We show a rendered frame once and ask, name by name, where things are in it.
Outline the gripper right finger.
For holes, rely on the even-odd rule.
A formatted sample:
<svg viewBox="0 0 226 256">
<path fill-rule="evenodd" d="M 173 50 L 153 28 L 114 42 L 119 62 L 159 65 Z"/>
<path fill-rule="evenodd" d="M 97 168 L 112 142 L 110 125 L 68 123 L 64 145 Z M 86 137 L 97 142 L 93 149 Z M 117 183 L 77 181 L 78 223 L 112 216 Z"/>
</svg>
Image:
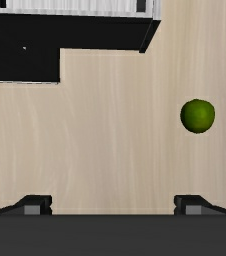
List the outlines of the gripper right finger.
<svg viewBox="0 0 226 256">
<path fill-rule="evenodd" d="M 212 205 L 200 195 L 175 195 L 175 215 L 226 215 L 226 208 Z"/>
</svg>

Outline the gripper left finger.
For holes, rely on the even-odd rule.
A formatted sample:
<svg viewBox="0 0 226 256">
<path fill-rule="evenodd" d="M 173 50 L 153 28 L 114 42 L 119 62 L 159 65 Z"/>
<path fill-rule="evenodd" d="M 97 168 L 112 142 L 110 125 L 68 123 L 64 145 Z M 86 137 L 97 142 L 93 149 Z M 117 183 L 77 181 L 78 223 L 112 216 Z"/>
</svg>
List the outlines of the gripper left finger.
<svg viewBox="0 0 226 256">
<path fill-rule="evenodd" d="M 0 208 L 0 215 L 51 215 L 51 195 L 26 195 L 14 205 Z"/>
</svg>

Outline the green lime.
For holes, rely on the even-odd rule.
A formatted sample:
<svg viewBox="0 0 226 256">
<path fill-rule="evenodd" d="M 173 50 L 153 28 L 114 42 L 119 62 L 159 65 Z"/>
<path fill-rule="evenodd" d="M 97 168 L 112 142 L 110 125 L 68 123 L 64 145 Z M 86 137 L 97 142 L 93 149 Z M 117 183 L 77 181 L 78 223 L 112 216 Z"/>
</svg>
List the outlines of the green lime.
<svg viewBox="0 0 226 256">
<path fill-rule="evenodd" d="M 215 120 L 214 106 L 205 100 L 193 99 L 181 108 L 182 125 L 191 133 L 204 133 L 211 128 Z"/>
</svg>

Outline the cabinet drawer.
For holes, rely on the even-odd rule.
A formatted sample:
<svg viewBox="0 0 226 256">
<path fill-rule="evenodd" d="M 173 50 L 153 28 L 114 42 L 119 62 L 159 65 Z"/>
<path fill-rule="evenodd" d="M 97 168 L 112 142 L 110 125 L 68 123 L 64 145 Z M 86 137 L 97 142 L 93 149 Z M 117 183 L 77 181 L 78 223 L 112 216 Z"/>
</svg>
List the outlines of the cabinet drawer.
<svg viewBox="0 0 226 256">
<path fill-rule="evenodd" d="M 0 82 L 59 83 L 60 51 L 33 47 L 0 49 Z"/>
</svg>

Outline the cabinet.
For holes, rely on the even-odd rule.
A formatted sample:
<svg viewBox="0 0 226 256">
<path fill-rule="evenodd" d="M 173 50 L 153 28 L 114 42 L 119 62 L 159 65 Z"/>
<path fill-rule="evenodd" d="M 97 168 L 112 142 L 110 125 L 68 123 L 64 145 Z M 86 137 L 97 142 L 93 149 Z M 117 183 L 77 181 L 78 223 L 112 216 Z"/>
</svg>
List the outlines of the cabinet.
<svg viewBox="0 0 226 256">
<path fill-rule="evenodd" d="M 21 47 L 144 53 L 162 0 L 0 0 L 0 37 Z"/>
</svg>

